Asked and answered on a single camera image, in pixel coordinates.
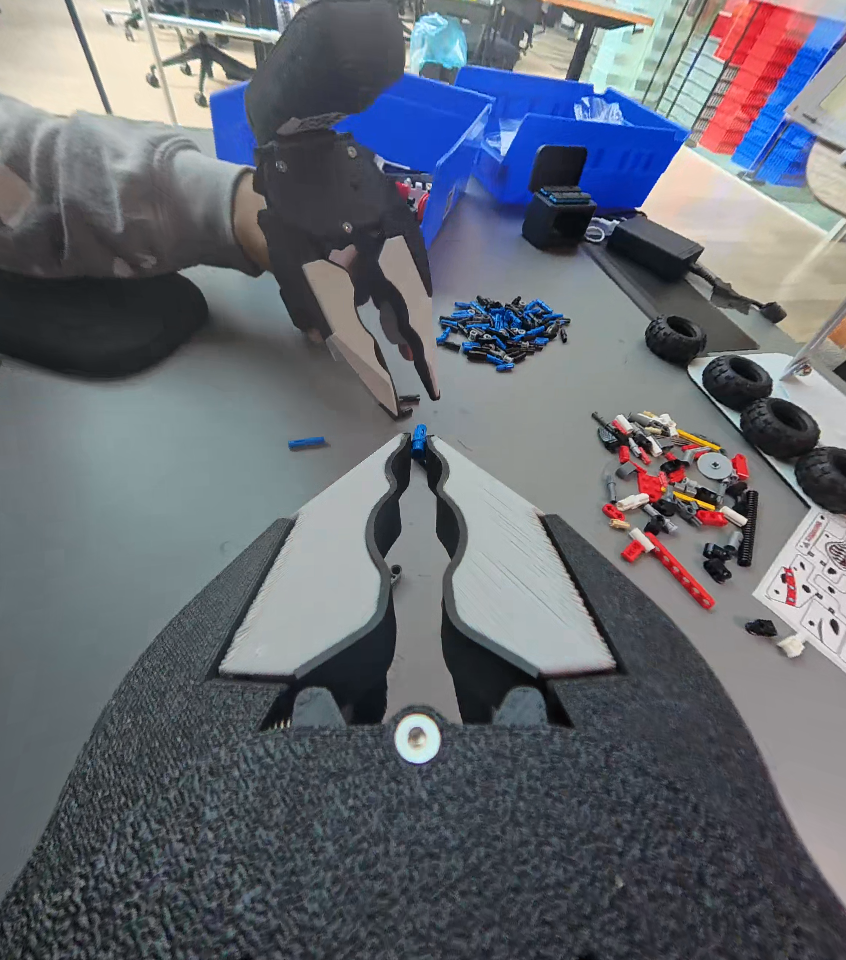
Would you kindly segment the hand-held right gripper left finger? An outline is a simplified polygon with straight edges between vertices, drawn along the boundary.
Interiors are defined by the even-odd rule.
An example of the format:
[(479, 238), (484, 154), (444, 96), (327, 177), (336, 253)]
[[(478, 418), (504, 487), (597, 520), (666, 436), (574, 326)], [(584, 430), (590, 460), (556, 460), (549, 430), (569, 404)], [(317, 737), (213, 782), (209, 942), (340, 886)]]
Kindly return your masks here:
[(368, 680), (396, 621), (388, 553), (402, 534), (411, 438), (397, 434), (296, 512), (220, 663), (227, 677)]

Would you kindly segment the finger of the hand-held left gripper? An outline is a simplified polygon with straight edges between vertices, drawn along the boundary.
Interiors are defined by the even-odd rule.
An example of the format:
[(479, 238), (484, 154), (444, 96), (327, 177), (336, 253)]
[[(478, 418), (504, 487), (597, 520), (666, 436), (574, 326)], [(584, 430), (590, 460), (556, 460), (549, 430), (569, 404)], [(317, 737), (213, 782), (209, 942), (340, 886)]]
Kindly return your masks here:
[(386, 337), (410, 362), (429, 399), (441, 392), (436, 372), (436, 328), (431, 294), (405, 236), (387, 238), (379, 254), (382, 282), (380, 319)]
[(393, 419), (402, 416), (388, 367), (377, 355), (377, 341), (358, 315), (349, 273), (330, 260), (303, 266), (304, 276), (330, 330), (331, 350), (345, 360), (363, 386)]

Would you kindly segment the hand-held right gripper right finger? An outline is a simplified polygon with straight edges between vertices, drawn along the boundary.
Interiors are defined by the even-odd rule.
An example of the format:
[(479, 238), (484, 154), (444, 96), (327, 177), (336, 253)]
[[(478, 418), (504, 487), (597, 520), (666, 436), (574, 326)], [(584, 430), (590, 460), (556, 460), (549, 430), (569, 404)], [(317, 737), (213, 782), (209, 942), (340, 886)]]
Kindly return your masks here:
[(438, 436), (426, 464), (452, 630), (537, 680), (615, 671), (543, 513)]

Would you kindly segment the person's left forearm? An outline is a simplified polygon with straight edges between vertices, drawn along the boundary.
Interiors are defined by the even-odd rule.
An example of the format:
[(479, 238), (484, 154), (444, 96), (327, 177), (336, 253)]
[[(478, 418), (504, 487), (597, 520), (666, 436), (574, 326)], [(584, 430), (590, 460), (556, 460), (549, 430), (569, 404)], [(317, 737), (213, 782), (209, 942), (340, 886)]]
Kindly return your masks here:
[(257, 277), (233, 234), (243, 167), (172, 126), (64, 117), (0, 93), (0, 270), (137, 279), (205, 265)]

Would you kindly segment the grey desk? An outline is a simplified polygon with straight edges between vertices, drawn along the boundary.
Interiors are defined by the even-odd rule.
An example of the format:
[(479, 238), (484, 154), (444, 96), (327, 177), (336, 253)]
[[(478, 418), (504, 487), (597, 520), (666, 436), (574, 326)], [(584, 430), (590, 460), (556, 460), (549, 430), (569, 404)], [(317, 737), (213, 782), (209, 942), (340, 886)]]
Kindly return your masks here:
[[(712, 610), (626, 564), (590, 414), (745, 442), (590, 258), (455, 209), (434, 313), (539, 298), (569, 342), (510, 373), (438, 348), (410, 420), (233, 270), (192, 271), (212, 321), (149, 373), (4, 364), (0, 958), (846, 958), (846, 676), (742, 629), (806, 504), (754, 455), (756, 555)], [(296, 512), (417, 424), (543, 513), (616, 670), (531, 678), (452, 630), (411, 458), (385, 674), (221, 675)]]

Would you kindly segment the person's left hand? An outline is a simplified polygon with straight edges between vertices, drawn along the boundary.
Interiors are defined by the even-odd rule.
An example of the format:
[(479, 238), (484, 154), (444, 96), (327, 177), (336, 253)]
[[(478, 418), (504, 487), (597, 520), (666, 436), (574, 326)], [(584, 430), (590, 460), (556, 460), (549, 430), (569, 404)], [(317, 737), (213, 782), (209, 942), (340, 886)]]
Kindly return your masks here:
[(250, 168), (239, 170), (232, 206), (233, 234), (247, 261), (263, 274), (271, 274), (270, 251), (259, 222), (259, 215), (266, 209), (266, 203), (265, 198), (255, 191), (253, 179)]

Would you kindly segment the pile of blue black pins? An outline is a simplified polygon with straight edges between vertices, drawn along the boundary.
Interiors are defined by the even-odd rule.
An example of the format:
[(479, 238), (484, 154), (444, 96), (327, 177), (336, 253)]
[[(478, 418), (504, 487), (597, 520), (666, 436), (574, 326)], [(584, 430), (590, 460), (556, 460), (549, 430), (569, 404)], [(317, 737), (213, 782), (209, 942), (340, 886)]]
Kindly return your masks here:
[(567, 343), (572, 319), (545, 301), (517, 295), (500, 301), (485, 295), (458, 300), (438, 318), (436, 346), (470, 363), (509, 374), (553, 342)]

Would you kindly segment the long red beam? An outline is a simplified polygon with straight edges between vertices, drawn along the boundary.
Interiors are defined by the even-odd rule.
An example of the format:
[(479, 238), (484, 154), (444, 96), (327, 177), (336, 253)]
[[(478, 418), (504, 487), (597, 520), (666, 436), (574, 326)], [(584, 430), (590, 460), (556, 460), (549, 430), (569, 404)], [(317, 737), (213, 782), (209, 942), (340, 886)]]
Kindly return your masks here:
[(689, 594), (693, 601), (705, 610), (714, 608), (716, 602), (707, 593), (689, 571), (673, 556), (669, 549), (662, 544), (655, 534), (647, 533), (636, 528), (627, 531), (630, 543), (621, 551), (621, 558), (632, 565), (640, 558), (649, 556), (669, 572), (669, 575)]

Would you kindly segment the black office chair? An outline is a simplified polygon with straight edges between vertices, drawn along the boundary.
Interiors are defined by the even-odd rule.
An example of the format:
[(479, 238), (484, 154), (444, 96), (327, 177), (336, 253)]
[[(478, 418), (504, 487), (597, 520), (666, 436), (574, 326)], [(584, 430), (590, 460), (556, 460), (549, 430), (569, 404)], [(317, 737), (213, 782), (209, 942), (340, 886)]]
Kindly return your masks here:
[[(280, 28), (278, 2), (274, 1), (155, 1), (146, 2), (145, 8), (150, 15), (172, 16), (177, 18), (200, 19), (215, 23), (236, 23), (249, 28), (277, 31)], [(181, 29), (179, 35), (180, 51), (162, 61), (163, 68), (178, 66), (191, 76), (191, 64), (199, 67), (198, 86), (194, 100), (201, 108), (209, 106), (206, 93), (206, 81), (214, 79), (214, 68), (222, 70), (228, 81), (245, 82), (252, 78), (256, 67), (248, 66), (224, 51), (223, 46), (232, 38), (217, 33), (211, 39), (205, 30), (196, 30), (196, 39), (187, 43)]]

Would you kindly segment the pile of assorted building pieces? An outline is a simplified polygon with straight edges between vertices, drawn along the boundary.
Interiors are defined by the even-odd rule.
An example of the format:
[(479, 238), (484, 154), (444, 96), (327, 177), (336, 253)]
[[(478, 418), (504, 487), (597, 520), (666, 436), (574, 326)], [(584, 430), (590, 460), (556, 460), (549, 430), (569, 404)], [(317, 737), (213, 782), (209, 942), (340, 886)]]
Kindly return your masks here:
[[(590, 417), (599, 443), (616, 460), (603, 474), (600, 511), (626, 536), (621, 551), (630, 543), (629, 529), (654, 534), (711, 596), (708, 584), (724, 586), (735, 568), (745, 569), (737, 563), (745, 524), (739, 503), (753, 488), (745, 456), (680, 428), (667, 413)], [(665, 570), (649, 556), (634, 564), (621, 559), (634, 566), (644, 558)]]

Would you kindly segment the light blue plastic bag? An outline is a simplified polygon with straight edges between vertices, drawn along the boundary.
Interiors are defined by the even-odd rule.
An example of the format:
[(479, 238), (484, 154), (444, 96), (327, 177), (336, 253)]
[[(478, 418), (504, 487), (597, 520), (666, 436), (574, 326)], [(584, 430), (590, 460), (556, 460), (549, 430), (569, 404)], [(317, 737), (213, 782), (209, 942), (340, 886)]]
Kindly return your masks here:
[(424, 66), (459, 69), (468, 61), (468, 45), (461, 21), (438, 12), (418, 18), (409, 38), (409, 71), (421, 74)]

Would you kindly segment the black coil spring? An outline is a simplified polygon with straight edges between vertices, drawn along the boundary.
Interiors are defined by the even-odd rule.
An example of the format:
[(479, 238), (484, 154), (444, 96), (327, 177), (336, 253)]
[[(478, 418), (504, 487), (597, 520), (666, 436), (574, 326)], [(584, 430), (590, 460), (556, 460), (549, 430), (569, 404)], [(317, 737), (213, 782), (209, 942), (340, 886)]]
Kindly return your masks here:
[(737, 555), (737, 563), (741, 568), (748, 569), (753, 562), (758, 506), (759, 494), (755, 489), (749, 488), (742, 495), (739, 503), (739, 513), (745, 518), (745, 524), (741, 527), (741, 544)]

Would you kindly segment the black power adapter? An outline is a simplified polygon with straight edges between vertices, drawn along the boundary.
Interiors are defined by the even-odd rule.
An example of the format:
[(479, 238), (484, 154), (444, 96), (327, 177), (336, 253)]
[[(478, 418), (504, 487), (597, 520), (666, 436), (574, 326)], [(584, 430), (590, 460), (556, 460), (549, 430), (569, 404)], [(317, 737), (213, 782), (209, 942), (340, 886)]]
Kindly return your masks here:
[(665, 282), (683, 278), (704, 252), (701, 244), (643, 215), (618, 222), (606, 240), (606, 249)]

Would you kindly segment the black toy tire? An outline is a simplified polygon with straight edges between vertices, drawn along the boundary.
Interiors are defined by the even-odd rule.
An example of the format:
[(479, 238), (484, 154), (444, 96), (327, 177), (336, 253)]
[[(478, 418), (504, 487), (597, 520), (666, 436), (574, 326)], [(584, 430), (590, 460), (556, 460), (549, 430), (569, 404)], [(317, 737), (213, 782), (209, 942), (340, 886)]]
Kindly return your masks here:
[(817, 507), (846, 516), (846, 449), (818, 446), (796, 461), (794, 477)]
[(678, 316), (657, 316), (645, 329), (645, 345), (657, 358), (685, 369), (705, 353), (706, 333), (691, 320)]
[(782, 461), (792, 461), (811, 452), (820, 437), (820, 428), (809, 413), (776, 397), (748, 404), (741, 411), (739, 428), (741, 436), (754, 449)]
[(711, 360), (702, 371), (701, 384), (714, 401), (735, 412), (768, 399), (773, 390), (773, 380), (762, 366), (736, 354)]

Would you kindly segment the wooden table black legs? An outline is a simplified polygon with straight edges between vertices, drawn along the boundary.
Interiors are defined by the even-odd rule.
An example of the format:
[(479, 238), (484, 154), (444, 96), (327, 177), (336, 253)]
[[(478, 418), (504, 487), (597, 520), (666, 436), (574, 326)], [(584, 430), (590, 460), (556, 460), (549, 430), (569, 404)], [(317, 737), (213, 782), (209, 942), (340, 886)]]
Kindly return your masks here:
[(565, 80), (569, 82), (579, 82), (596, 31), (612, 32), (625, 28), (646, 28), (652, 27), (655, 23), (654, 18), (647, 14), (609, 2), (544, 1), (544, 3), (571, 17), (580, 28), (570, 65), (566, 71)]

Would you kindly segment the stack of red blue bins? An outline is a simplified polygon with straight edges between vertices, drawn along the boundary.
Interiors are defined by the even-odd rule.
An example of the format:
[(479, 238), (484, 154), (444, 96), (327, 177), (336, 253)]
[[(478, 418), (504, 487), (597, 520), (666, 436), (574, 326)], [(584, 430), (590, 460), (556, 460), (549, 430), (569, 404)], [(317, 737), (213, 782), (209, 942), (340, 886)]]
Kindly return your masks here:
[(772, 2), (733, 2), (718, 38), (722, 73), (696, 144), (756, 186), (801, 188), (815, 136), (789, 104), (846, 39), (842, 20)]

